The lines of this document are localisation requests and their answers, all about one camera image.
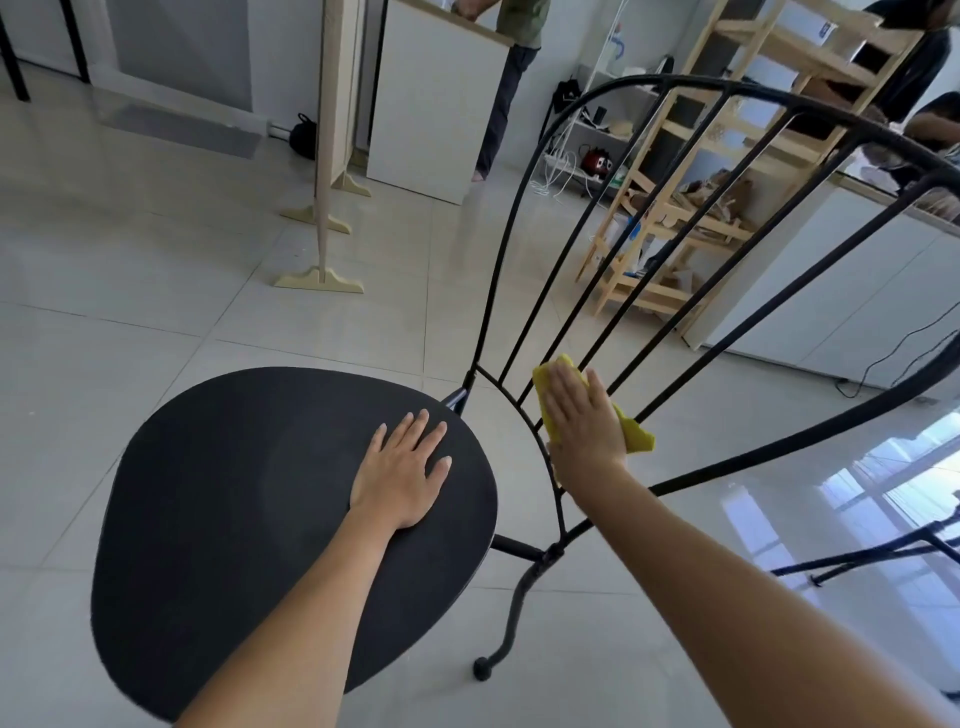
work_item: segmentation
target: black round seat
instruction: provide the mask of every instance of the black round seat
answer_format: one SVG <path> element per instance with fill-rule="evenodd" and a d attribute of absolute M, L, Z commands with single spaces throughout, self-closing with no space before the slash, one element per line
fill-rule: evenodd
<path fill-rule="evenodd" d="M 275 367 L 219 376 L 133 436 L 97 553 L 91 622 L 134 703 L 176 720 L 323 552 L 381 423 L 426 409 L 453 456 L 436 505 L 396 534 L 360 620 L 347 690 L 413 645 L 483 561 L 496 487 L 467 425 L 424 393 L 366 376 Z"/>

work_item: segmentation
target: tiled floor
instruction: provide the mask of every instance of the tiled floor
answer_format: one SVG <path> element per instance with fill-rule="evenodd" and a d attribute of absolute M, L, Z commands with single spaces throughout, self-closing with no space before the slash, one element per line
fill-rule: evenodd
<path fill-rule="evenodd" d="M 331 264 L 364 296 L 271 286 L 315 262 L 310 166 L 275 140 L 253 161 L 108 129 L 120 97 L 29 72 L 36 101 L 0 82 L 0 704 L 11 726 L 156 723 L 112 686 L 89 634 L 88 593 L 115 463 L 162 402 L 212 376 L 286 365 L 387 378 L 442 397 L 469 362 L 518 176 L 497 170 L 463 207 L 372 183 L 334 193 L 355 235 Z M 503 364 L 583 203 L 527 195 L 484 363 Z M 521 385 L 580 288 L 581 240 L 508 382 Z M 579 319 L 582 354 L 606 322 Z M 630 314 L 599 352 L 615 374 L 655 330 Z M 697 354 L 670 339 L 617 398 L 637 411 Z M 829 381 L 722 356 L 659 411 L 648 483 L 843 411 Z M 466 418 L 497 476 L 498 530 L 556 536 L 546 472 L 510 405 L 481 384 Z M 960 490 L 960 415 L 914 404 L 835 441 L 669 497 L 764 568 L 879 543 L 942 518 Z M 567 504 L 567 517 L 576 518 Z M 523 564 L 491 553 L 448 615 L 348 696 L 344 726 L 722 726 L 650 603 L 595 532 L 528 600 L 516 649 L 476 684 Z M 792 587 L 942 689 L 960 689 L 960 572 L 940 557 Z"/>

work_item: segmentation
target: wooden rack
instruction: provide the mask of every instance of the wooden rack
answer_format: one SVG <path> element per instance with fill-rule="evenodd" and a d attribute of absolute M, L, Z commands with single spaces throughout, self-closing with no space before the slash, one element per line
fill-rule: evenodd
<path fill-rule="evenodd" d="M 689 74 L 708 40 L 713 34 L 723 36 L 739 44 L 743 53 L 732 69 L 730 78 L 741 80 L 748 67 L 758 57 L 770 59 L 782 66 L 797 71 L 797 78 L 790 90 L 793 93 L 802 93 L 806 85 L 814 78 L 854 84 L 863 87 L 863 93 L 852 105 L 856 114 L 863 113 L 873 102 L 879 91 L 892 78 L 906 60 L 911 51 L 922 37 L 921 33 L 913 31 L 892 31 L 878 27 L 879 18 L 866 12 L 851 11 L 838 5 L 834 0 L 793 0 L 798 5 L 815 12 L 832 23 L 835 28 L 823 45 L 807 40 L 798 34 L 778 25 L 778 20 L 787 4 L 787 0 L 776 0 L 768 13 L 760 19 L 728 19 L 723 13 L 729 0 L 719 0 L 709 17 L 707 26 L 700 34 L 689 58 L 684 64 L 682 74 Z M 851 38 L 858 42 L 872 43 L 875 47 L 890 55 L 890 60 L 878 73 L 872 73 L 863 66 L 848 61 L 841 55 L 841 45 Z M 636 158 L 634 159 L 627 179 L 624 181 L 613 204 L 607 212 L 596 234 L 593 236 L 589 252 L 580 267 L 577 279 L 583 273 L 595 266 L 598 255 L 605 256 L 610 250 L 611 243 L 607 240 L 607 231 L 610 228 L 614 215 L 624 211 L 631 218 L 636 216 L 636 208 L 631 203 L 632 196 L 639 192 L 652 193 L 654 183 L 640 172 L 640 165 L 650 152 L 655 139 L 660 133 L 670 134 L 681 140 L 688 140 L 693 130 L 669 118 L 671 110 L 677 103 L 678 97 L 683 96 L 705 105 L 705 108 L 719 99 L 719 93 L 698 89 L 673 89 L 653 119 L 649 133 L 642 141 Z M 766 128 L 760 128 L 751 122 L 740 118 L 730 101 L 721 109 L 711 127 L 718 127 L 728 131 L 744 134 L 742 145 L 729 146 L 722 138 L 722 134 L 711 135 L 710 129 L 700 138 L 690 151 L 690 154 L 681 162 L 676 173 L 671 177 L 661 194 L 651 205 L 648 213 L 640 223 L 638 232 L 631 242 L 629 249 L 619 255 L 610 268 L 605 272 L 600 286 L 600 297 L 595 314 L 599 313 L 608 301 L 623 302 L 636 288 L 639 279 L 629 273 L 628 268 L 637 261 L 645 242 L 652 238 L 671 240 L 685 221 L 692 216 L 695 207 L 685 203 L 684 198 L 677 194 L 677 188 L 686 175 L 693 161 L 701 151 L 712 152 L 732 162 L 731 168 L 749 154 L 750 149 L 765 133 L 777 123 L 782 110 L 775 114 Z M 838 128 L 826 140 L 818 140 L 800 133 L 785 130 L 778 134 L 770 146 L 751 165 L 752 172 L 779 180 L 787 188 L 787 195 L 793 194 L 814 172 L 836 147 L 843 136 L 844 130 Z M 744 241 L 749 240 L 752 229 L 749 225 L 735 222 L 726 224 L 707 215 L 697 224 L 694 231 L 681 241 L 680 246 L 670 256 L 670 259 L 658 270 L 650 285 L 637 297 L 635 305 L 645 310 L 673 315 L 677 313 L 692 294 L 684 291 L 679 285 L 678 272 L 686 267 L 692 255 L 697 250 L 710 250 L 720 255 L 732 255 Z M 719 286 L 711 293 L 715 295 Z M 688 327 L 699 312 L 712 298 L 707 296 L 684 320 L 684 327 Z"/>

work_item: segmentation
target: yellow cloth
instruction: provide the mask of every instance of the yellow cloth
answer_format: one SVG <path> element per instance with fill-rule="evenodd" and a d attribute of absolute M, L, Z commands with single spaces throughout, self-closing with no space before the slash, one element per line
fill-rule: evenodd
<path fill-rule="evenodd" d="M 562 361 L 576 369 L 573 361 L 566 354 L 562 354 L 557 361 Z M 537 399 L 540 400 L 540 415 L 543 417 L 543 426 L 546 427 L 546 432 L 550 435 L 550 441 L 556 443 L 560 442 L 557 436 L 557 426 L 550 419 L 550 416 L 546 413 L 546 408 L 543 406 L 543 393 L 546 392 L 549 381 L 548 366 L 550 365 L 541 364 L 534 370 L 534 386 L 537 388 Z M 584 383 L 587 382 L 587 378 L 582 372 L 580 377 Z M 620 418 L 620 426 L 623 427 L 623 439 L 627 443 L 627 452 L 650 452 L 657 443 L 657 438 L 640 427 L 636 420 L 623 414 L 623 410 L 618 406 L 614 405 L 613 409 L 616 410 L 616 415 Z"/>

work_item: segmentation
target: kettle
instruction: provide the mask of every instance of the kettle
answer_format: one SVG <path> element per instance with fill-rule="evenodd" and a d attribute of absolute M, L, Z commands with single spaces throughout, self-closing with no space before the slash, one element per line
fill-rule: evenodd
<path fill-rule="evenodd" d="M 613 160 L 606 149 L 594 147 L 580 161 L 580 168 L 591 177 L 606 178 L 613 169 Z"/>

